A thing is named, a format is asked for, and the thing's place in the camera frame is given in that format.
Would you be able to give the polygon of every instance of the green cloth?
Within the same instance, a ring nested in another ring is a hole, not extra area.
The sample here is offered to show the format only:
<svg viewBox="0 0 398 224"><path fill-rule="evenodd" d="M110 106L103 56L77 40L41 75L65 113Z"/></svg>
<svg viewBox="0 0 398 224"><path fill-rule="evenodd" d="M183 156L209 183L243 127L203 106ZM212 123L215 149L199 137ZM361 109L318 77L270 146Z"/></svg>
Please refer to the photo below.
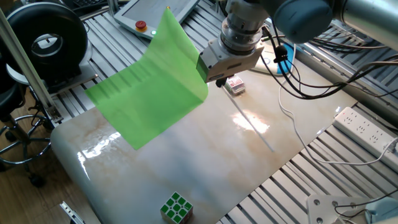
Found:
<svg viewBox="0 0 398 224"><path fill-rule="evenodd" d="M166 9L141 59L85 92L137 150L206 99L207 84L196 70L198 56Z"/></svg>

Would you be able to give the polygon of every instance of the power outlet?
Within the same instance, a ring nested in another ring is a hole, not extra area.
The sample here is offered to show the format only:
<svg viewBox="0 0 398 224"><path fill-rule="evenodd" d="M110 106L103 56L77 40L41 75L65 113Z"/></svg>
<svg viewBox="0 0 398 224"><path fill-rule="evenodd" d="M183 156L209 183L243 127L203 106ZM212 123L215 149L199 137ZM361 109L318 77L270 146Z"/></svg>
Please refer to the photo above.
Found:
<svg viewBox="0 0 398 224"><path fill-rule="evenodd" d="M333 125L376 157L396 138L349 107L335 117ZM398 172L398 152L395 149L389 149L381 161Z"/></svg>

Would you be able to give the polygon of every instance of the small box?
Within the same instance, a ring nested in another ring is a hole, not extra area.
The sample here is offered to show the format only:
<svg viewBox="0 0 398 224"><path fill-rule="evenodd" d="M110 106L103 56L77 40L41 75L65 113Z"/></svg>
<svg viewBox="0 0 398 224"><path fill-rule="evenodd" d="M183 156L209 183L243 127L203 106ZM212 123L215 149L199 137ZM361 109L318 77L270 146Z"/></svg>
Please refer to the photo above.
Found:
<svg viewBox="0 0 398 224"><path fill-rule="evenodd" d="M234 96L243 93L246 89L244 82L237 75L227 79L225 88L228 90L229 94Z"/></svg>
<svg viewBox="0 0 398 224"><path fill-rule="evenodd" d="M192 216L193 205L177 192L160 209L162 218L169 224L184 224Z"/></svg>

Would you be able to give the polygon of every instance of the table surface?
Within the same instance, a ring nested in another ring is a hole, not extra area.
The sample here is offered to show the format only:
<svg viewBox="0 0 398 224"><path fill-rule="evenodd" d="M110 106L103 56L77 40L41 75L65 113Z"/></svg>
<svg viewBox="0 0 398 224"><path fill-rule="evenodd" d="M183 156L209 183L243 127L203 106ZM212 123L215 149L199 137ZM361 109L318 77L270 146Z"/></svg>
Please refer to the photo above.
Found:
<svg viewBox="0 0 398 224"><path fill-rule="evenodd" d="M296 64L303 81L328 84ZM159 209L174 191L193 204L193 223L215 223L302 149L272 77L239 76L247 91L235 99L275 152L214 83L202 105L137 151L96 108L53 131L54 152L103 223L162 223ZM315 101L283 92L282 101L296 114L306 143L355 103L343 92Z"/></svg>

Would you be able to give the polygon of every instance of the black stool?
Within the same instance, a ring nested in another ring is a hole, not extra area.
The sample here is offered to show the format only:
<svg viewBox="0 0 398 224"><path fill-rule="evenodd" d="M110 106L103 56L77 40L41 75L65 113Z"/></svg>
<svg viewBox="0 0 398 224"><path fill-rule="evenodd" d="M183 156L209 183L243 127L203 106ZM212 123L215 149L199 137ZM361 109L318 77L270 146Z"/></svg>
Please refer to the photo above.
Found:
<svg viewBox="0 0 398 224"><path fill-rule="evenodd" d="M21 144L24 156L24 160L19 162L7 161L2 157L0 157L0 171L6 170L4 164L2 163L10 165L23 164L25 170L29 173L30 182L36 187L41 187L44 185L44 180L40 176L31 173L27 163L38 158L43 153L48 151L51 148L51 143L50 143L50 138L32 138L31 135L41 124L46 124L45 127L49 127L49 129L52 129L52 125L45 116L41 115L25 115L16 119L14 119L10 115L11 112L13 112L16 108L20 108L21 106L24 105L25 93L26 93L26 86L16 82L8 75L6 71L6 64L3 60L0 59L0 120L5 124L5 127L0 129L0 135L7 130L6 132L7 140L9 140L10 142L14 142L10 146L1 149L0 154L3 154ZM31 119L38 118L39 120L26 133L18 125L18 121L27 118ZM28 158L27 147L31 142L34 141L48 142L48 144L38 155Z"/></svg>

